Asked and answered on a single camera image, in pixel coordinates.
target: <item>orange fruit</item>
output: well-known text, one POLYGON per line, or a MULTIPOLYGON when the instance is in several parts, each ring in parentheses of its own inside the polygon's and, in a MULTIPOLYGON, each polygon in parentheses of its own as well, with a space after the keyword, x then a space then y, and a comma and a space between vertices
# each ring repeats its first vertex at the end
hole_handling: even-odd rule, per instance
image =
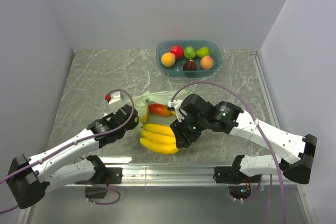
POLYGON ((166 52, 161 57, 161 62, 165 67, 171 67, 175 63, 175 54, 172 54, 171 52, 166 52))

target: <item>metal frame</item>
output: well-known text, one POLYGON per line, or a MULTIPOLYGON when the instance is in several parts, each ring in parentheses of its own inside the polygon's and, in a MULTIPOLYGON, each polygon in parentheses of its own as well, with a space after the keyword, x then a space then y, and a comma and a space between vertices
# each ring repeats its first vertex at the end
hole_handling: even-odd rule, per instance
MULTIPOLYGON (((271 119, 271 124, 279 127, 278 119, 269 95, 263 71, 258 59, 258 52, 251 51, 253 61, 257 71, 260 86, 265 98, 267 110, 271 119)), ((114 164, 107 164, 107 168, 123 168, 122 183, 113 186, 227 186, 226 184, 216 184, 213 180, 215 166, 231 166, 232 164, 122 164, 125 160, 115 158, 114 164)), ((269 176, 264 175, 263 184, 269 183, 269 176)), ((296 184, 284 178, 286 185, 296 184)), ((279 185, 277 176, 273 177, 273 184, 279 185)), ((83 187, 84 185, 68 185, 68 187, 83 187)), ((309 224, 317 224, 317 218, 312 206, 307 187, 298 185, 303 209, 309 224)), ((29 217, 34 213, 34 206, 23 209, 19 212, 17 224, 26 224, 29 217)))
MULTIPOLYGON (((268 114, 271 118, 271 123, 273 126, 280 128, 276 113, 275 113, 275 109, 270 97, 270 94, 268 92, 268 88, 266 85, 266 81, 265 81, 265 77, 263 74, 263 71, 261 69, 261 65, 259 62, 259 58, 258 58, 258 51, 251 51, 251 54, 254 58, 254 64, 257 70, 257 74, 258 74, 258 79, 260 82, 260 86, 266 101, 266 106, 267 106, 267 110, 268 110, 268 114)), ((311 202, 311 199, 309 197, 309 193, 308 193, 308 188, 306 185, 298 185, 298 190, 299 190, 299 195, 301 197, 301 201, 302 201, 302 205, 303 205, 303 209, 306 213, 307 216, 307 220, 308 220, 308 224, 317 224, 319 223, 317 220, 317 216, 313 207, 313 204, 311 202)))

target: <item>apple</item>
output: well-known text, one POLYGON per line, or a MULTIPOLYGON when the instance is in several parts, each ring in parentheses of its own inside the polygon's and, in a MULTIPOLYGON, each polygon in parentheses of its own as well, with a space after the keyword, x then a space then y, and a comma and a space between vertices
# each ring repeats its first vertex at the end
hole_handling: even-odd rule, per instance
POLYGON ((170 49, 170 52, 175 54, 177 60, 183 57, 183 48, 179 45, 173 46, 172 49, 170 49))

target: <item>transparent plastic bag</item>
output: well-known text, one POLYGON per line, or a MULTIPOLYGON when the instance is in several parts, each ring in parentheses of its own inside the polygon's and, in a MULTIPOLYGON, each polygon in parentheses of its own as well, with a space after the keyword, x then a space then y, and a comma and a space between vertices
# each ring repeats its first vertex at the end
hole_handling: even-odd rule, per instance
MULTIPOLYGON (((134 107, 137 110, 138 117, 139 117, 138 128, 141 128, 143 123, 170 125, 172 122, 174 122, 176 119, 176 116, 174 115, 170 117, 163 117, 163 116, 154 115, 154 114, 149 113, 148 118, 146 120, 144 120, 143 118, 146 116, 146 112, 147 112, 149 105, 154 104, 154 103, 167 105, 168 100, 172 98, 175 92, 176 91, 161 91, 161 92, 151 93, 149 91, 146 91, 144 94, 134 97, 133 98, 134 107)), ((190 91, 182 90, 180 93, 178 93, 178 95, 176 96, 176 99, 183 100, 189 94, 191 94, 190 91)))

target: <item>banana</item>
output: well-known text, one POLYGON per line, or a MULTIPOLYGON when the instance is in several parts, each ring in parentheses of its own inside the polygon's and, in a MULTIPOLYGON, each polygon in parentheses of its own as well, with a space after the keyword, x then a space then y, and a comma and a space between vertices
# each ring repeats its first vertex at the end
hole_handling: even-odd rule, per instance
POLYGON ((147 138, 160 144, 176 144, 176 138, 172 136, 161 135, 150 131, 141 131, 140 135, 143 138, 147 138))
POLYGON ((175 137, 172 129, 169 126, 147 123, 142 126, 145 131, 150 131, 160 135, 172 136, 175 137))
POLYGON ((149 113, 149 109, 147 106, 146 114, 142 118, 140 118, 140 123, 145 124, 147 122, 148 113, 149 113))
POLYGON ((161 144, 147 138, 140 138, 140 143, 143 147, 161 154, 175 154, 179 151, 175 144, 161 144))

